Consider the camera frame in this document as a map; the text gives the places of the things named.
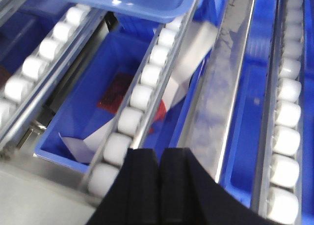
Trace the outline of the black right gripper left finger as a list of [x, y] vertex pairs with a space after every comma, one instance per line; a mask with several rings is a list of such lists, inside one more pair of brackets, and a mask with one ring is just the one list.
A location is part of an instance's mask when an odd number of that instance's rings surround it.
[[153, 149], [129, 149], [110, 190], [88, 225], [157, 225], [158, 161]]

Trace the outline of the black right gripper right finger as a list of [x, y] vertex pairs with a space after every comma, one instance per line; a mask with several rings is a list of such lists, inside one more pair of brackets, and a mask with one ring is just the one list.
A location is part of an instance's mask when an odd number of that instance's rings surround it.
[[167, 148], [159, 165], [163, 225], [269, 225], [218, 185], [188, 148]]

